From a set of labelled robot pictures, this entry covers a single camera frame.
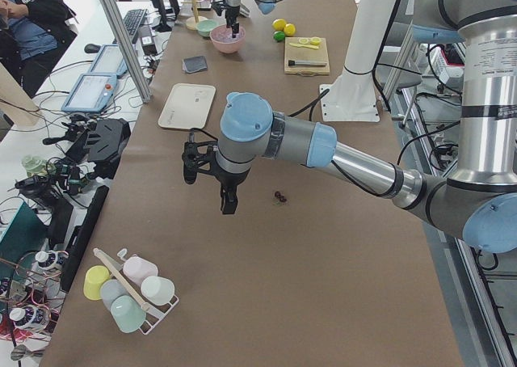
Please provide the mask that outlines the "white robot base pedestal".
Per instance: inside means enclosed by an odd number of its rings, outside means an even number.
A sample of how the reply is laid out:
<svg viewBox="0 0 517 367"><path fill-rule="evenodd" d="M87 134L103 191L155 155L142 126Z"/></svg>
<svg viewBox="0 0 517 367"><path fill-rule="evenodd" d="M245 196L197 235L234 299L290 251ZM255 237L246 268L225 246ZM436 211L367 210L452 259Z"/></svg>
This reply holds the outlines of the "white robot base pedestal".
<svg viewBox="0 0 517 367"><path fill-rule="evenodd" d="M360 0L343 71L322 99L325 122L380 120L373 75L378 53L398 0Z"/></svg>

